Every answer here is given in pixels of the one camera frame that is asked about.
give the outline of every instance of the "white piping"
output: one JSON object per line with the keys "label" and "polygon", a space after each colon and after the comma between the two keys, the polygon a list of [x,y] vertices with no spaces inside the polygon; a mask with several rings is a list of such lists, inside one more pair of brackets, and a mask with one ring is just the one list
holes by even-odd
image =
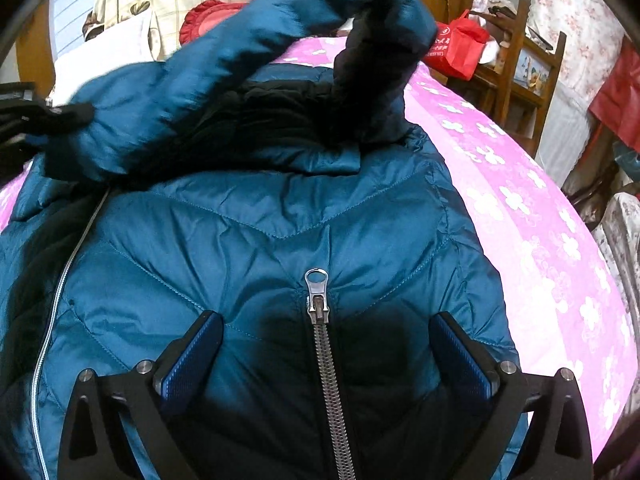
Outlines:
{"label": "white piping", "polygon": [[58,303],[60,302],[60,297],[62,296],[62,290],[65,288],[66,276],[69,274],[69,269],[76,259],[76,255],[80,250],[80,247],[84,243],[84,239],[89,234],[89,230],[95,222],[104,201],[107,199],[109,195],[109,189],[104,192],[104,196],[95,207],[94,214],[92,214],[91,218],[89,218],[89,222],[84,228],[84,232],[82,232],[82,236],[78,243],[76,244],[71,256],[66,261],[65,268],[62,270],[62,274],[60,274],[60,279],[58,280],[58,285],[56,287],[56,293],[53,297],[53,304],[51,305],[51,316],[49,318],[49,325],[47,326],[47,333],[44,337],[44,341],[42,343],[42,347],[40,348],[40,354],[38,354],[38,360],[36,361],[36,367],[33,371],[33,378],[31,379],[31,394],[30,394],[30,413],[31,413],[31,429],[33,431],[33,438],[36,444],[36,451],[38,453],[38,460],[40,460],[40,467],[42,468],[42,473],[44,475],[44,480],[49,480],[49,471],[47,471],[47,464],[44,460],[44,453],[42,451],[42,443],[40,441],[40,427],[38,425],[38,413],[37,411],[37,401],[38,401],[38,388],[40,386],[40,376],[42,374],[42,365],[44,364],[44,359],[47,356],[47,351],[49,350],[49,344],[51,343],[51,333],[53,332],[53,325],[56,322],[56,314],[58,312]]}

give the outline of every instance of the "red cloth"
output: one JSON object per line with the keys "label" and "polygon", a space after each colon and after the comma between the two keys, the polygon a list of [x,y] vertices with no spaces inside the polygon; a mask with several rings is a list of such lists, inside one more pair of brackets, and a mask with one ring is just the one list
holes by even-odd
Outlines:
{"label": "red cloth", "polygon": [[640,56],[626,36],[618,61],[589,110],[628,147],[640,152]]}
{"label": "red cloth", "polygon": [[184,17],[180,28],[180,44],[184,45],[199,38],[220,22],[233,16],[246,4],[226,4],[220,0],[205,0],[193,7]]}

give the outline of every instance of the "zipper pull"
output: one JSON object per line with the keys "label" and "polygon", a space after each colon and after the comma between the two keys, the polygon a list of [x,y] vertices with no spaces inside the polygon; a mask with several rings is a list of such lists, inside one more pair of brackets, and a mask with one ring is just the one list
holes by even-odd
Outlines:
{"label": "zipper pull", "polygon": [[[312,282],[309,277],[314,274],[323,276],[320,282]],[[305,273],[306,288],[309,296],[306,298],[306,312],[314,325],[329,323],[329,305],[326,301],[326,284],[329,282],[329,274],[324,269],[311,269]]]}

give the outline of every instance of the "framed picture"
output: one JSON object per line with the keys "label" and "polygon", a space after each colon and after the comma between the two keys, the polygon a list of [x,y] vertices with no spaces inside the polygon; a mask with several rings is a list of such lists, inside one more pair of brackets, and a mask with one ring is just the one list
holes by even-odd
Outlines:
{"label": "framed picture", "polygon": [[548,77],[549,67],[522,49],[516,65],[516,71],[513,74],[513,81],[541,96]]}

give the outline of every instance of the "pink bedspread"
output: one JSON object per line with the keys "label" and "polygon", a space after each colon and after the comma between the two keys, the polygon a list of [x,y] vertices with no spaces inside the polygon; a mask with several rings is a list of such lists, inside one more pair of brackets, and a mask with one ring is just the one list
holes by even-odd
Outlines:
{"label": "pink bedspread", "polygon": [[[344,38],[308,38],[280,62],[332,66]],[[500,271],[522,369],[578,377],[594,458],[618,419],[638,369],[630,320],[598,247],[562,192],[484,114],[420,65],[404,92],[447,162],[484,252]],[[24,175],[0,192],[6,226]]]}

